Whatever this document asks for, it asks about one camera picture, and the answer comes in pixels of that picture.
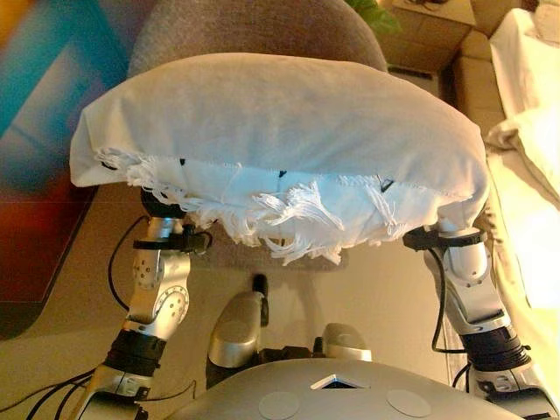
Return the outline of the dark left robot hand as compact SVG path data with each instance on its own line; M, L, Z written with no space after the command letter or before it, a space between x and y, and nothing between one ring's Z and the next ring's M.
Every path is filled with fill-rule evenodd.
M140 198L144 210L152 218L183 220L186 216L179 205L164 204L151 191L142 189Z

